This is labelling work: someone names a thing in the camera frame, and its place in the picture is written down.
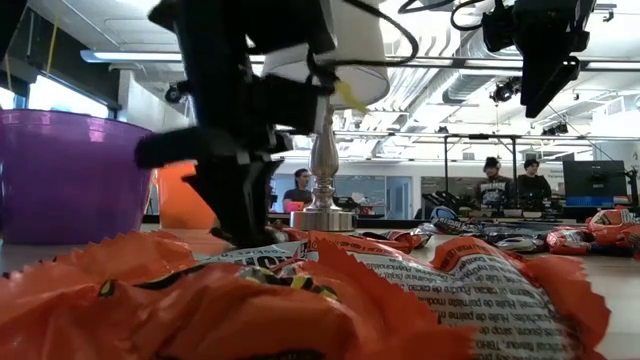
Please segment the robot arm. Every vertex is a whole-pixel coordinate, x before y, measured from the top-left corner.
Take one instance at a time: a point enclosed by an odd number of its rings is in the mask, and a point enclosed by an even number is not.
[[[320,99],[331,86],[256,76],[250,54],[309,44],[312,53],[335,48],[319,0],[162,0],[149,19],[178,37],[197,126],[140,141],[143,168],[196,160],[185,178],[213,209],[238,247],[275,240],[267,223],[266,186],[280,165],[270,154],[290,150],[276,124],[303,134],[318,128]],[[255,44],[249,48],[247,37]]]

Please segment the black cable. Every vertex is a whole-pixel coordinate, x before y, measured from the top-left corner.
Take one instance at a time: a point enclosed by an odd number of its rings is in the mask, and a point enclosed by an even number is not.
[[[393,25],[402,35],[409,41],[411,45],[411,54],[402,57],[398,60],[362,60],[362,59],[346,59],[346,60],[328,60],[322,64],[318,64],[315,61],[311,50],[307,53],[307,67],[309,68],[309,77],[307,82],[311,81],[313,76],[317,77],[321,83],[329,85],[338,81],[338,76],[335,74],[335,69],[340,66],[381,66],[381,67],[396,67],[402,66],[413,61],[420,51],[420,44],[418,40],[407,30],[404,26],[400,25],[397,21],[392,19],[387,14],[380,11],[375,6],[371,6],[361,0],[344,0],[347,4],[354,6],[366,13],[369,13],[377,18],[383,19],[389,24]]]
[[[431,5],[422,5],[422,6],[418,6],[418,7],[414,7],[414,8],[409,8],[409,6],[415,4],[416,1],[417,0],[407,0],[398,9],[398,14],[404,15],[404,14],[413,14],[413,13],[422,12],[422,11],[435,10],[435,9],[441,8],[443,6],[447,6],[449,4],[452,4],[455,0],[442,0],[440,2],[437,2],[435,4],[431,4]]]
[[[462,26],[462,25],[458,25],[458,23],[456,23],[456,13],[460,10],[462,10],[463,8],[467,7],[467,6],[471,6],[471,5],[475,5],[477,3],[483,2],[484,0],[467,0],[467,1],[463,1],[460,4],[458,4],[458,6],[456,6],[453,11],[451,12],[451,26],[458,30],[458,31],[473,31],[473,30],[478,30],[482,27],[482,23],[478,23],[475,25],[468,25],[468,26]],[[502,4],[502,0],[495,0],[496,2],[496,6],[498,5],[498,2],[500,4]]]
[[[359,59],[348,59],[348,60],[329,60],[324,63],[322,66],[326,67],[338,67],[338,66],[347,66],[347,65],[360,65],[360,66],[386,66],[386,67],[394,67],[401,66],[406,63],[413,61],[420,51],[420,44],[418,40],[407,30],[404,26],[400,25],[397,21],[392,19],[389,15],[380,11],[380,9],[375,6],[371,6],[361,0],[344,0],[347,4],[354,6],[364,12],[367,12],[377,18],[383,19],[389,24],[393,25],[402,35],[409,41],[411,45],[411,54],[409,56],[402,57],[398,60],[385,60],[385,61],[375,61],[375,60],[359,60]]]

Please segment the silver metal base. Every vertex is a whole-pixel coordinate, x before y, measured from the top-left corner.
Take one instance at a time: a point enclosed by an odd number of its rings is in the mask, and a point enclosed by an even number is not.
[[[291,227],[298,230],[346,232],[355,230],[356,216],[344,211],[294,211]]]

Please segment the person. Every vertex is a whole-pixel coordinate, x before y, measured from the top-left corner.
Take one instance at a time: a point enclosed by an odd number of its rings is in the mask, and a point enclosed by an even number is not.
[[[518,194],[520,197],[535,197],[539,199],[551,197],[551,186],[544,176],[538,175],[540,162],[529,159],[524,162],[525,173],[518,176]]]
[[[486,179],[475,186],[475,198],[480,205],[496,206],[510,200],[513,191],[512,180],[500,175],[500,162],[495,157],[488,157],[484,163]]]
[[[313,195],[311,191],[307,190],[309,184],[309,170],[298,169],[293,173],[296,187],[291,190],[287,190],[282,197],[282,208],[286,212],[287,204],[290,202],[301,202],[304,205],[309,205],[313,201]]]

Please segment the computer monitor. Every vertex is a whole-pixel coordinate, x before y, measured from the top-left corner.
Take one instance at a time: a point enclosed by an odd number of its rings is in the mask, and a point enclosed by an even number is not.
[[[566,206],[611,208],[628,203],[627,179],[622,161],[565,161]]]

